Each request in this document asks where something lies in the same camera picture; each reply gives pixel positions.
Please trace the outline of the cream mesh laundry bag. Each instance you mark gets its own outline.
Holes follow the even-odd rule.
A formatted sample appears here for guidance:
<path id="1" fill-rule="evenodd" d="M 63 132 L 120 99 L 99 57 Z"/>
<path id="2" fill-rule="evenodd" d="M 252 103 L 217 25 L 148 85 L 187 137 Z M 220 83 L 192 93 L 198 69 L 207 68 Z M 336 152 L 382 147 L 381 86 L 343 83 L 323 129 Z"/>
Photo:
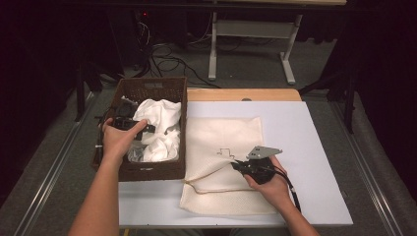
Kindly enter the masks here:
<path id="1" fill-rule="evenodd" d="M 259 117 L 188 119 L 180 208 L 206 215 L 274 214 L 275 208 L 232 167 L 263 143 Z"/>

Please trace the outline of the white metal desk frame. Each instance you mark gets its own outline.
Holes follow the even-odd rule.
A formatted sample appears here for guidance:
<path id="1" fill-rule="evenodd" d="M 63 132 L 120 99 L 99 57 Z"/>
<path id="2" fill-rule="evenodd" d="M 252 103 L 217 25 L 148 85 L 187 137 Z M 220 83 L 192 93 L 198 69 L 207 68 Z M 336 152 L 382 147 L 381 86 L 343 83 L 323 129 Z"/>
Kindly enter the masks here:
<path id="1" fill-rule="evenodd" d="M 211 43 L 208 62 L 208 79 L 216 79 L 217 66 L 217 38 L 219 36 L 236 37 L 257 37 L 286 39 L 287 47 L 285 51 L 279 53 L 279 59 L 284 71 L 286 81 L 289 85 L 296 83 L 293 71 L 289 62 L 289 57 L 301 26 L 303 16 L 297 15 L 295 20 L 290 23 L 238 21 L 238 20 L 219 20 L 217 13 L 211 14 Z"/>

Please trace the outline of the black stand leg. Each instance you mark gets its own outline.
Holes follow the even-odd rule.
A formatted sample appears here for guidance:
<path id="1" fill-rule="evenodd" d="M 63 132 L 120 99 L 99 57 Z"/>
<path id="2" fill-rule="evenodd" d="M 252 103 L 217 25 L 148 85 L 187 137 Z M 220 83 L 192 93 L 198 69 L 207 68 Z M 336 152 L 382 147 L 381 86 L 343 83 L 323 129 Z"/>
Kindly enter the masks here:
<path id="1" fill-rule="evenodd" d="M 298 90 L 304 95 L 314 89 L 328 88 L 328 101 L 343 101 L 343 124 L 347 131 L 352 134 L 352 116 L 354 107 L 354 93 L 358 71 L 352 68 L 340 69 L 330 75 L 322 76 L 319 80 Z"/>
<path id="2" fill-rule="evenodd" d="M 79 64 L 76 77 L 77 92 L 77 116 L 79 122 L 86 112 L 85 87 L 92 92 L 101 92 L 104 84 L 115 86 L 123 78 L 120 73 L 115 73 L 92 61 L 84 61 Z"/>

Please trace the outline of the white board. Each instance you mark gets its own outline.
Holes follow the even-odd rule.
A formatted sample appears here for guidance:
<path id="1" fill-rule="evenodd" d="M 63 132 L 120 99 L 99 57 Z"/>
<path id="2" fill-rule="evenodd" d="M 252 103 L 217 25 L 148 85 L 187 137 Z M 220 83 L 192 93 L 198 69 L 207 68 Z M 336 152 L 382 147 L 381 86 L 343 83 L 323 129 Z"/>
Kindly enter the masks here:
<path id="1" fill-rule="evenodd" d="M 295 187 L 303 215 L 318 226 L 353 223 L 307 105 L 302 101 L 190 101 L 189 117 L 261 117 L 265 144 L 281 148 L 279 162 Z M 120 225 L 132 228 L 278 227 L 279 214 L 202 215 L 179 207 L 179 180 L 119 185 Z"/>

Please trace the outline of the person's left hand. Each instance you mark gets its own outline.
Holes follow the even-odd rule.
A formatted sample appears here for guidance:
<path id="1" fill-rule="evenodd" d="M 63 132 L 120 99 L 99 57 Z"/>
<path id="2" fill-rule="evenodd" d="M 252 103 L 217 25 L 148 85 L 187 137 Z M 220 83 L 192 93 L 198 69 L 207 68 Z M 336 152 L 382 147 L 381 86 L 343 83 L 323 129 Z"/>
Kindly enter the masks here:
<path id="1" fill-rule="evenodd" d="M 108 118 L 102 125 L 103 132 L 103 160 L 102 163 L 112 163 L 120 166 L 124 154 L 128 151 L 136 135 L 148 124 L 141 120 L 127 131 L 112 126 L 113 119 Z"/>

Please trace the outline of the brown wicker basket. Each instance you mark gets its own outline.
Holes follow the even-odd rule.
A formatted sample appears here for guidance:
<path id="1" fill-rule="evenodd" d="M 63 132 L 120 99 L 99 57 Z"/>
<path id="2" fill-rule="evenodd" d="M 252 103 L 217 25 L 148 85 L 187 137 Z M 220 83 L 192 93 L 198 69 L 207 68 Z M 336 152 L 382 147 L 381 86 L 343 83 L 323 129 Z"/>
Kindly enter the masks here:
<path id="1" fill-rule="evenodd" d="M 115 118 L 116 110 L 122 105 L 122 97 L 141 104 L 150 98 L 153 100 L 166 99 L 181 104 L 179 120 L 180 143 L 178 158 L 161 162 L 131 162 L 127 156 L 119 170 L 119 181 L 151 181 L 174 180 L 185 177 L 186 167 L 186 116 L 187 116 L 187 79 L 174 78 L 134 78 L 122 79 L 116 87 L 109 109 L 104 113 L 103 120 Z"/>

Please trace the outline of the white garment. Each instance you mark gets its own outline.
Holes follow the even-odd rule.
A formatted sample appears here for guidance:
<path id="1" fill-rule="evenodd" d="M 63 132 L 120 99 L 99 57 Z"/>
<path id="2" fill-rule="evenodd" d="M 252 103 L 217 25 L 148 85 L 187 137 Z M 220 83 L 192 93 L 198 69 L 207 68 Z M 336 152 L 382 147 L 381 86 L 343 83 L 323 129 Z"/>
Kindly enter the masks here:
<path id="1" fill-rule="evenodd" d="M 181 103 L 166 99 L 143 101 L 133 116 L 134 121 L 147 120 L 155 127 L 153 133 L 143 132 L 141 144 L 145 146 L 134 161 L 161 162 L 179 156 Z"/>

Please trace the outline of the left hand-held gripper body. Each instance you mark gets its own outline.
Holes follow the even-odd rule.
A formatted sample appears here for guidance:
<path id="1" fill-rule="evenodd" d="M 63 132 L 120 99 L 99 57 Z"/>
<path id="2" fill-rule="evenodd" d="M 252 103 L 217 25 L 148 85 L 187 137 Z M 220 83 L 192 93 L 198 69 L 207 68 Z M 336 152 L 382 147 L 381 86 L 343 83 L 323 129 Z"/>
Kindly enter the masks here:
<path id="1" fill-rule="evenodd" d="M 123 101 L 115 111 L 115 116 L 113 119 L 113 126 L 116 129 L 128 131 L 133 128 L 137 121 L 133 119 L 138 108 L 137 103 L 132 103 L 129 101 Z"/>

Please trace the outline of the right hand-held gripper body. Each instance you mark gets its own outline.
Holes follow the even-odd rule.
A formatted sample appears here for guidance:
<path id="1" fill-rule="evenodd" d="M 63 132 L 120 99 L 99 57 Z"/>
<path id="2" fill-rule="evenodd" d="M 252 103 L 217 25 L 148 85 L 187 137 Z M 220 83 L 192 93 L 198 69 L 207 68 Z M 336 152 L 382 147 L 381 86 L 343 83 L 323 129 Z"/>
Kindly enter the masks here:
<path id="1" fill-rule="evenodd" d="M 259 185 L 269 182 L 275 175 L 275 167 L 272 164 L 270 157 L 282 153 L 281 149 L 273 147 L 254 147 L 248 154 L 245 160 L 247 167 L 250 170 L 249 175 Z"/>

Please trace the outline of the metal floor rail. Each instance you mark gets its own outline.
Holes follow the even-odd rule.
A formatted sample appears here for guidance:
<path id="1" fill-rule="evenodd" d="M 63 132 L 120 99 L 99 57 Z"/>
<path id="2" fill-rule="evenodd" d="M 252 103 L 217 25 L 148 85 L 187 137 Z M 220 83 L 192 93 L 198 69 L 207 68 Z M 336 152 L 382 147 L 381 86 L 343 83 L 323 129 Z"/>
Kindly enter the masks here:
<path id="1" fill-rule="evenodd" d="M 360 149 L 354 135 L 348 131 L 346 125 L 344 124 L 343 113 L 340 105 L 336 102 L 331 102 L 329 106 L 334 113 L 337 122 L 349 143 L 350 148 L 353 151 L 353 157 L 355 159 L 357 168 L 359 169 L 360 176 L 367 188 L 367 191 L 380 217 L 380 220 L 385 227 L 386 233 L 388 236 L 404 236 L 398 221 L 391 211 L 391 207 L 388 203 L 386 195 L 383 193 L 374 173 L 366 161 L 365 155 Z"/>
<path id="2" fill-rule="evenodd" d="M 40 187 L 38 188 L 35 196 L 30 202 L 25 215 L 23 216 L 19 226 L 15 230 L 13 236 L 30 236 L 30 232 L 33 229 L 40 213 L 42 212 L 68 158 L 70 150 L 72 149 L 74 140 L 77 134 L 80 132 L 87 115 L 91 111 L 93 104 L 96 102 L 97 95 L 94 92 L 90 92 L 86 98 L 86 109 L 83 115 L 80 115 L 75 124 L 72 126 L 69 134 L 67 135 L 63 145 L 60 147 L 58 154 L 56 155 L 51 167 L 49 168 L 46 176 L 44 177 Z"/>

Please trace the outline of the grey cloth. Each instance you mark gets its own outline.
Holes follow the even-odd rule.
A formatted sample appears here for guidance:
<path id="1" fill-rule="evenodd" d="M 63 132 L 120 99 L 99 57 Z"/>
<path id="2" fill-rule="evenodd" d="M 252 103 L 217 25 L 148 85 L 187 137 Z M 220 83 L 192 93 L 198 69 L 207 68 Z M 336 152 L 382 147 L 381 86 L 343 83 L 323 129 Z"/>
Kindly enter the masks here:
<path id="1" fill-rule="evenodd" d="M 132 145 L 128 150 L 128 160 L 130 162 L 141 162 L 144 159 L 144 146 Z"/>

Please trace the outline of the person's right hand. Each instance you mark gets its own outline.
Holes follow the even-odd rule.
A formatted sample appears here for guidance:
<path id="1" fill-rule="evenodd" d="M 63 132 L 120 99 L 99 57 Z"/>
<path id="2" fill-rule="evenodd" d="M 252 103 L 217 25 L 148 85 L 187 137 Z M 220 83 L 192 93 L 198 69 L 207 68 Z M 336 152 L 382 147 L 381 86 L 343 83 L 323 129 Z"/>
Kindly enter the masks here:
<path id="1" fill-rule="evenodd" d="M 269 159 L 271 160 L 274 169 L 277 171 L 277 174 L 275 174 L 269 182 L 259 185 L 249 175 L 245 175 L 244 178 L 248 185 L 260 192 L 281 215 L 284 215 L 289 211 L 298 212 L 298 208 L 293 204 L 289 194 L 288 184 L 285 180 L 287 174 L 286 170 L 282 167 L 275 155 L 271 156 Z"/>

